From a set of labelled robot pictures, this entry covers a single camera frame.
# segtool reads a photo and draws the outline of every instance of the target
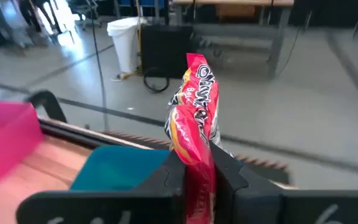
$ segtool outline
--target concrete floor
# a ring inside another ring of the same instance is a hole
[[[26,57],[0,49],[0,100],[22,100],[26,91],[47,89],[77,102],[62,103],[69,123],[101,131],[103,114],[95,110],[103,105],[93,37],[90,30],[73,33],[74,43],[63,34],[62,46],[29,48]],[[287,30],[278,70],[295,34],[295,29]],[[105,49],[100,59],[107,107],[113,114],[122,111],[163,121],[180,81],[172,80],[160,94],[147,91],[142,77],[112,82],[120,72],[115,48],[105,27],[97,29],[96,37],[99,50]],[[227,51],[217,60],[207,53],[219,81],[221,132],[258,144],[250,147],[226,138],[227,150],[288,163],[301,189],[358,189],[358,39],[353,41],[349,30],[336,30],[333,39],[342,55],[332,48],[328,31],[301,33],[288,65],[274,80],[266,79],[266,55]],[[111,114],[108,119],[112,130],[167,139],[161,127]]]

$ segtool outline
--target white trash can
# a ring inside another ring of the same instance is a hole
[[[121,72],[124,73],[133,73],[138,66],[138,22],[138,17],[130,17],[109,22],[107,26],[107,32],[114,42]],[[140,23],[145,23],[145,20],[140,18]]]

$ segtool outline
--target red snack bag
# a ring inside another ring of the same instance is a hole
[[[186,164],[186,223],[210,224],[214,220],[216,180],[208,140],[217,131],[218,83],[205,58],[188,54],[189,69],[169,102],[165,132]]]

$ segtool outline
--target pink box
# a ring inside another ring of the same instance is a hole
[[[42,141],[37,113],[30,103],[0,102],[0,177]]]

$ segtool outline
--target wooden surface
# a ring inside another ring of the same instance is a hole
[[[43,190],[68,189],[90,150],[45,137],[33,154],[0,179],[0,224],[16,223],[18,205]]]
[[[174,4],[192,4],[193,0],[173,0]],[[196,4],[242,4],[246,6],[271,6],[272,0],[196,0]],[[273,6],[288,7],[293,0],[273,0]]]

